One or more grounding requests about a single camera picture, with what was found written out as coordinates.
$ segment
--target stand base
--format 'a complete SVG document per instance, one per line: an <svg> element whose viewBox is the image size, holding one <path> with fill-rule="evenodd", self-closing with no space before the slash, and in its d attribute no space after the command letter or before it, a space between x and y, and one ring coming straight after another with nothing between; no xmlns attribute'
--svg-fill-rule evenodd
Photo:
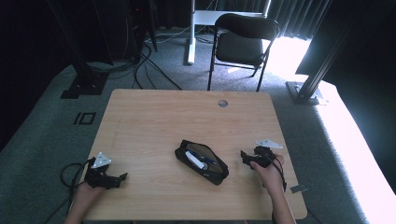
<svg viewBox="0 0 396 224"><path fill-rule="evenodd" d="M78 85L78 77L76 77L68 91L62 93L61 99L77 99L80 95L100 95L106 85L109 73L95 73L95 79L92 84L80 86Z"/></svg>
<svg viewBox="0 0 396 224"><path fill-rule="evenodd" d="M291 97L293 98L294 103L297 105L326 105L329 103L327 100L323 99L319 89L317 89L308 100L300 98L298 93L301 87L304 85L303 82L288 81L286 82L286 85L289 87Z"/></svg>

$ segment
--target pouch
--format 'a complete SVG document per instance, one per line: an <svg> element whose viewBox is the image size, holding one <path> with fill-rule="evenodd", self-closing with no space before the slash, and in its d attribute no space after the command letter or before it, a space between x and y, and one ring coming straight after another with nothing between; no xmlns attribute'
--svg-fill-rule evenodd
<svg viewBox="0 0 396 224"><path fill-rule="evenodd" d="M198 161L205 164L204 169L200 169L191 160L186 152L193 155ZM175 150L178 160L182 161L199 175L203 176L214 185L219 185L228 176L228 166L213 152L213 150L203 144L193 143L183 140L180 147Z"/></svg>

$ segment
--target gray carpet floor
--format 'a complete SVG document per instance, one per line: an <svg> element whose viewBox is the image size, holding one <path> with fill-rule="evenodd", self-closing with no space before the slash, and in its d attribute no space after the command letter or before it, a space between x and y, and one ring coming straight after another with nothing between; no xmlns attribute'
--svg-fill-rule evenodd
<svg viewBox="0 0 396 224"><path fill-rule="evenodd" d="M159 44L158 52L152 52L149 58L182 90L205 91L211 46L197 41L195 64L186 65L187 46L186 38L173 38ZM92 66L109 68L101 63L92 63ZM269 64L261 91L268 92L272 97L299 183L309 188L303 193L308 216L297 220L297 223L366 223L343 169L334 157L315 107L295 105L285 85L286 80L272 68ZM246 70L221 76L227 73L227 69L216 67L213 91L256 90L258 76L250 78L250 71ZM101 95L60 99L75 75L73 67L68 66L52 80L32 113L1 152L0 223L44 223L68 196L67 187L60 180L62 168L69 163L87 160L111 92L115 89L139 89L135 83L134 69L130 69L111 73ZM143 89L177 89L149 62L139 67L137 80ZM95 113L92 124L75 124L78 113ZM66 179L71 179L72 174L72 171L66 173ZM49 223L62 223L65 212L66 206L61 207ZM248 223L271 222L256 220Z"/></svg>

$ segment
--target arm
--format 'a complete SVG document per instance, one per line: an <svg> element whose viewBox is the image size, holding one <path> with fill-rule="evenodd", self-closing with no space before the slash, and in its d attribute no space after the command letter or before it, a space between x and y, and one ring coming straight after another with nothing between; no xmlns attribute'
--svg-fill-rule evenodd
<svg viewBox="0 0 396 224"><path fill-rule="evenodd" d="M283 157L276 155L276 158L283 164ZM273 213L276 223L295 223L293 213L290 210L288 200L283 191L282 178L279 171L273 164L267 168L262 168L258 163L252 161L251 166L259 175L263 185L267 188L273 204Z"/></svg>
<svg viewBox="0 0 396 224"><path fill-rule="evenodd" d="M93 206L96 199L102 194L105 188L92 188L87 183L83 183L77 188L73 205L67 214L64 224L79 224L85 214Z"/></svg>

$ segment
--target table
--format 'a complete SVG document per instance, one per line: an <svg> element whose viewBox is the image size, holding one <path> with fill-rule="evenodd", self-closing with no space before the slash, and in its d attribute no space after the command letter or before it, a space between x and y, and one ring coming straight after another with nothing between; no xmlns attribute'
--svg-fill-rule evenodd
<svg viewBox="0 0 396 224"><path fill-rule="evenodd" d="M238 12L238 11L210 11L210 10L195 10L195 0L191 0L191 32L189 45L188 64L195 62L195 25L215 25L216 20L225 13L236 13L244 16L266 17L271 1L265 3L263 13L256 12Z"/></svg>
<svg viewBox="0 0 396 224"><path fill-rule="evenodd" d="M128 177L86 219L271 219L266 189L240 158L240 150L251 155L255 141L265 138L283 146L273 151L285 157L286 195L295 217L303 218L304 199L289 189L298 182L268 93L114 90L89 158L103 152L112 160L106 173ZM211 147L229 176L215 186L178 161L183 139Z"/></svg>

